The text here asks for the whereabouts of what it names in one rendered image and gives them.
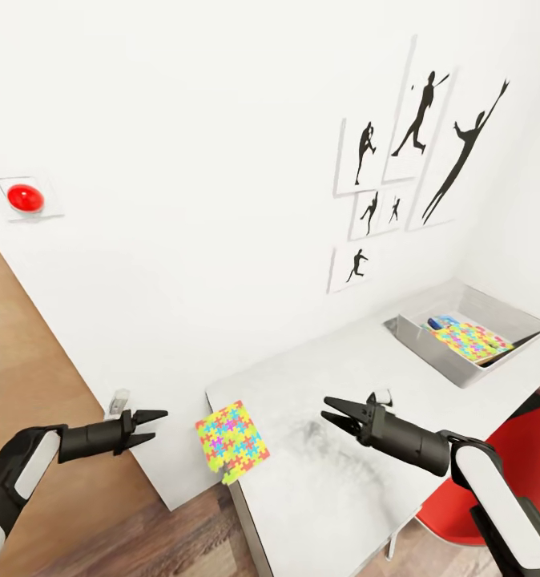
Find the jigsaw puzzle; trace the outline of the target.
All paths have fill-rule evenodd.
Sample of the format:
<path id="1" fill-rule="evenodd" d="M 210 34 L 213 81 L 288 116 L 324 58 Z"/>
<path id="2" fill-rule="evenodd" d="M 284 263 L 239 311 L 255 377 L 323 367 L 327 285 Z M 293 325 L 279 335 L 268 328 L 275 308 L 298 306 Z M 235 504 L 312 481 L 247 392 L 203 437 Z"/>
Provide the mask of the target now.
<path id="1" fill-rule="evenodd" d="M 501 348 L 496 341 L 478 332 L 477 327 L 465 323 L 430 333 L 475 364 L 474 361 L 491 356 L 498 351 L 496 348 Z"/>
<path id="2" fill-rule="evenodd" d="M 256 425 L 241 400 L 195 423 L 211 472 L 230 464 L 223 484 L 230 486 L 270 457 Z"/>

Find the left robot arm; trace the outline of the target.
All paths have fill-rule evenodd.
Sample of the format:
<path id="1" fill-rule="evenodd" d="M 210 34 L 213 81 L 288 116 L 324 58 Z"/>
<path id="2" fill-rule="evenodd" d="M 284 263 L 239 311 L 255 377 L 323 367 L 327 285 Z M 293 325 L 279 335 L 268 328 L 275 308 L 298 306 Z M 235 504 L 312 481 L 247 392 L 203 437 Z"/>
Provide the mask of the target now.
<path id="1" fill-rule="evenodd" d="M 102 422 L 69 429 L 67 424 L 26 427 L 0 451 L 0 550 L 58 453 L 58 464 L 147 442 L 155 432 L 135 434 L 136 426 L 168 415 L 168 410 L 124 410 L 131 392 L 116 390 Z"/>

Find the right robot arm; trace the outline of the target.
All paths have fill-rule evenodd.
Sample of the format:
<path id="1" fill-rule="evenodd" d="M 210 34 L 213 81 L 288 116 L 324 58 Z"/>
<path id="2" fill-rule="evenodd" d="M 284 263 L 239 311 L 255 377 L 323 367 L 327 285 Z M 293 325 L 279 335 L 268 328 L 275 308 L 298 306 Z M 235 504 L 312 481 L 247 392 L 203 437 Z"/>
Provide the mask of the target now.
<path id="1" fill-rule="evenodd" d="M 396 418 L 391 389 L 374 390 L 365 404 L 325 396 L 342 414 L 320 415 L 359 442 L 440 478 L 450 466 L 454 483 L 471 490 L 469 510 L 503 577 L 540 577 L 540 511 L 517 497 L 503 477 L 502 459 L 480 439 L 449 430 L 436 433 Z"/>

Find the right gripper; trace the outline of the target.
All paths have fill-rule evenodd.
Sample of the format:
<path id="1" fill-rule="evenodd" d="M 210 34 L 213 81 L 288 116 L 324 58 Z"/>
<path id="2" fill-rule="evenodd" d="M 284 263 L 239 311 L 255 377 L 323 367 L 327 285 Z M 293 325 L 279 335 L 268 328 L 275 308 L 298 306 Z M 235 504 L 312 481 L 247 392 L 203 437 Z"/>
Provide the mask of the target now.
<path id="1" fill-rule="evenodd" d="M 413 465 L 421 449 L 421 432 L 416 424 L 385 413 L 385 407 L 325 396 L 329 405 L 342 414 L 322 411 L 320 415 L 344 430 L 359 442 L 382 453 Z"/>

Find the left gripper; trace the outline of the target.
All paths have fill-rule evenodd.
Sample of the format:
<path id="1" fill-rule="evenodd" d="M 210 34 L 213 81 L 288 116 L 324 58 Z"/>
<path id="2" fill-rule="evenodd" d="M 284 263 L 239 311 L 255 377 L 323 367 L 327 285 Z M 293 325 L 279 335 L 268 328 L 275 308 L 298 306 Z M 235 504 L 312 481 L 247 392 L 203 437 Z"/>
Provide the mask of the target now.
<path id="1" fill-rule="evenodd" d="M 135 434 L 136 426 L 167 415 L 168 410 L 136 410 L 134 414 L 131 410 L 123 410 L 118 419 L 88 424 L 83 457 L 107 451 L 113 451 L 114 456 L 120 455 L 124 450 L 147 442 L 153 439 L 156 433 Z"/>

